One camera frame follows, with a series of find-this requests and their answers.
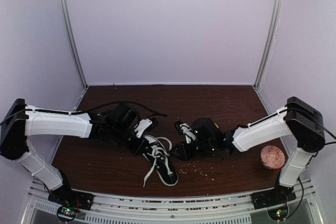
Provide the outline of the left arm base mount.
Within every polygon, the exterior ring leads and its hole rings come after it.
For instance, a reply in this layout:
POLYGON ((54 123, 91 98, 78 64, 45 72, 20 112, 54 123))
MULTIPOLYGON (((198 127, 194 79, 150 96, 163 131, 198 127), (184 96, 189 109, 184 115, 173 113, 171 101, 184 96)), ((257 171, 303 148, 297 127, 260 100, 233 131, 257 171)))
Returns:
POLYGON ((94 195, 79 191, 71 191, 69 199, 61 199, 55 193, 49 192, 48 200, 58 203, 56 217, 63 223, 74 221, 83 210, 90 210, 94 195))

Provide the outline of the right aluminium frame post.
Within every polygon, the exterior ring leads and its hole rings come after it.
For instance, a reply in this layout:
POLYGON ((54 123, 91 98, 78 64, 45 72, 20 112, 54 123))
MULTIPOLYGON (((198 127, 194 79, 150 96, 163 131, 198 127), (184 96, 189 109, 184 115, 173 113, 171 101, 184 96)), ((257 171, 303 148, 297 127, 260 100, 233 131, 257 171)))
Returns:
POLYGON ((266 42, 262 53, 262 58, 257 72, 256 80, 254 83, 254 88, 256 90, 261 89, 264 76, 266 75, 267 72, 268 62, 270 61, 272 47, 275 41, 276 30, 280 21, 282 4, 283 0, 274 0, 266 42))

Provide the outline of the aluminium frame post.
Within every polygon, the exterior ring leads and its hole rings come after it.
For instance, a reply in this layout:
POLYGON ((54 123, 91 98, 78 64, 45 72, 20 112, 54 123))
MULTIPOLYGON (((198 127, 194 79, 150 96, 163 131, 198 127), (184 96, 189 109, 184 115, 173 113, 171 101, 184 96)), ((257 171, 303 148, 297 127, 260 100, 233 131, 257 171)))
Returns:
POLYGON ((262 58, 257 72, 256 80, 254 83, 254 88, 256 90, 261 89, 264 76, 266 75, 267 72, 268 62, 270 61, 272 47, 275 41, 276 30, 280 21, 282 4, 283 0, 274 0, 266 42, 262 53, 262 58))
POLYGON ((72 58, 75 64, 75 69, 79 76, 82 87, 86 89, 88 87, 88 84, 85 78, 82 64, 80 62, 78 49, 77 49, 76 42, 75 42, 74 32, 73 32, 72 25, 71 25, 67 0, 60 0, 60 4, 61 4, 64 23, 65 23, 65 29, 66 29, 67 39, 68 39, 68 43, 70 47, 70 52, 71 52, 71 55, 72 55, 72 58))

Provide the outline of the left aluminium frame post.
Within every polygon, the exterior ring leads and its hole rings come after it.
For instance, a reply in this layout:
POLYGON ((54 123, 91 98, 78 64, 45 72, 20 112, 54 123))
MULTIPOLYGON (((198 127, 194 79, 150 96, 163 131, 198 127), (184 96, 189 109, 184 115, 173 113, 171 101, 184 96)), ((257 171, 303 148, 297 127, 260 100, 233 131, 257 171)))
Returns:
POLYGON ((72 25, 71 25, 67 0, 60 0, 60 4, 61 4, 64 23, 65 23, 65 29, 66 29, 67 39, 68 39, 68 43, 70 47, 70 52, 71 52, 71 55, 72 55, 72 58, 75 64, 75 69, 79 76, 82 87, 86 89, 88 87, 88 84, 85 78, 82 64, 80 62, 78 49, 77 49, 76 42, 75 42, 74 32, 73 32, 72 25))

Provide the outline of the front aluminium rail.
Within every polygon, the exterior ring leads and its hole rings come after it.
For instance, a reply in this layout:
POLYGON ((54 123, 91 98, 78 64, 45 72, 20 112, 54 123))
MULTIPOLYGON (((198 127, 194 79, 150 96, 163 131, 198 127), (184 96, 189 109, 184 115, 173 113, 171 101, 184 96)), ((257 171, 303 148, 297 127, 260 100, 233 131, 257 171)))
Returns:
MULTIPOLYGON (((251 194, 264 190, 198 197, 131 197, 93 193, 90 210, 80 213, 70 223, 326 223, 321 205, 310 179, 296 183, 296 199, 287 203, 289 215, 286 222, 272 220, 270 214, 286 205, 256 209, 251 194)), ((24 202, 25 209, 19 223, 62 223, 56 212, 60 207, 48 201, 42 183, 33 180, 24 202)))

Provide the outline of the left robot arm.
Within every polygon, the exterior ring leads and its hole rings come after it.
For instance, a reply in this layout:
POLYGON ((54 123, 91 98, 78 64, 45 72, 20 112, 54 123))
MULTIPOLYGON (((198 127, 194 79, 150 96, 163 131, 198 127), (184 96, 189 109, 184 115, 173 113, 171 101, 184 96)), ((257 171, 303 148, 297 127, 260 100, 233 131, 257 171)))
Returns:
POLYGON ((141 119, 138 111, 125 102, 105 112, 59 111, 28 105, 18 98, 1 121, 1 156, 17 162, 64 205, 71 205, 76 197, 67 176, 46 161, 36 143, 72 136, 117 142, 138 154, 147 148, 144 132, 153 124, 154 120, 141 119))

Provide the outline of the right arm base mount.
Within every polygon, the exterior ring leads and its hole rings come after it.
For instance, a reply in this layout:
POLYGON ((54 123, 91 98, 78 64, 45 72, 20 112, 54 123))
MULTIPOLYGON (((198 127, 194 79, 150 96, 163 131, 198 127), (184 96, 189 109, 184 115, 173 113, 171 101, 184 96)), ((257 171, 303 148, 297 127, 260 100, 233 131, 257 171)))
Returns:
POLYGON ((254 209, 266 209, 268 217, 274 221, 284 221, 289 215, 288 203, 295 200, 293 188, 275 186, 273 189, 251 194, 254 209))

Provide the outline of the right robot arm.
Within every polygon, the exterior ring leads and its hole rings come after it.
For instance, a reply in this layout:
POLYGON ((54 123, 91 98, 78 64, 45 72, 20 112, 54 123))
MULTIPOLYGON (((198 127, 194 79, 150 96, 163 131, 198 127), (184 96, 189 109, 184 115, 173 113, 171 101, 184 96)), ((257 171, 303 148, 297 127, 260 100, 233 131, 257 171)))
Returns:
POLYGON ((325 146, 322 114, 297 97, 290 97, 276 112, 227 132, 222 132, 210 118, 198 118, 192 124, 177 121, 174 127, 185 140, 176 144, 170 153, 181 161, 197 154, 231 157, 276 138, 293 136, 297 146, 280 171, 278 185, 269 192, 274 204, 289 196, 289 188, 294 186, 313 155, 325 146))

